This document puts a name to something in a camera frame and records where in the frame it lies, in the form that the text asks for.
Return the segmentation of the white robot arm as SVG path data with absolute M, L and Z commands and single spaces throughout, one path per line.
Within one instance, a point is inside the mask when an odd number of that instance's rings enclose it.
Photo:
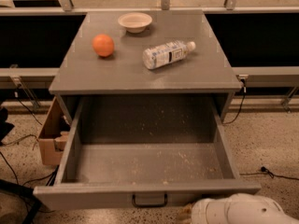
M 299 224 L 299 220 L 285 214 L 273 199 L 237 193 L 187 204 L 176 224 Z

